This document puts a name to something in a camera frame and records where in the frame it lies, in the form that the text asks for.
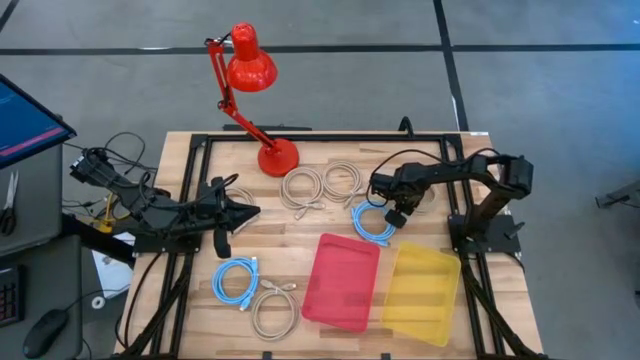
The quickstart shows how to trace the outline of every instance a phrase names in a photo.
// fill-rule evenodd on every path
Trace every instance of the lamp arm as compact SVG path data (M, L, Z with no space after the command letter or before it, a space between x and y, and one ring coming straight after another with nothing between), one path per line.
M219 44L216 40L208 40L205 44L209 51L209 56L211 57L211 65L213 65L213 71L216 74L220 92L222 93L222 100L218 103L218 109L222 110L225 114L235 120L249 133L249 135L253 136L269 149L274 149L276 146L275 141L269 137L267 133L258 129L238 112L238 105L236 104L236 99L233 96L233 90L226 82L227 66L224 64L223 44Z

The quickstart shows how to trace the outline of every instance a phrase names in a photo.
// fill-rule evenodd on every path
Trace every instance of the red desk lamp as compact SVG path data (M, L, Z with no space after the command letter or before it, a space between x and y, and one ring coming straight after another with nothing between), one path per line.
M298 166L298 149L289 140L271 138L240 115L231 90L232 87L245 92L265 90L276 81L278 69L269 55L258 48L258 38L253 26L247 23L236 24L230 35L235 54L229 61L228 68L224 64L223 52L225 39L229 34L221 39L208 39L205 42L222 92L218 109L262 143L258 152L260 169L271 176L285 176Z

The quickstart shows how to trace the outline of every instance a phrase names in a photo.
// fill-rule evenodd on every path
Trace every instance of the scissors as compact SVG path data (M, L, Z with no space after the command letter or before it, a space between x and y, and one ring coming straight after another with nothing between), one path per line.
M9 179L9 189L7 190L7 202L0 213L0 234L2 236L9 236L13 233L13 230L16 228L16 212L13 207L13 203L16 199L16 190L18 189L18 178L20 177L20 173L16 171L15 176L14 173L11 173L11 178Z

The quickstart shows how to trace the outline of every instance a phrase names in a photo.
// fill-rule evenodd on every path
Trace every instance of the lamp base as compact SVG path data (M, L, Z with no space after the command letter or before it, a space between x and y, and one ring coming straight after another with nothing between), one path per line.
M268 148L262 146L258 152L260 169L270 176L281 177L296 167L300 161L298 149L289 140L275 139L276 146Z

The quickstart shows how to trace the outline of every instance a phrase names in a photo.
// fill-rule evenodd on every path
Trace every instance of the monitor screen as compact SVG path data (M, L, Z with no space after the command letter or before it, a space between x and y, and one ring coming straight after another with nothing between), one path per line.
M59 117L0 75L0 169L73 136Z

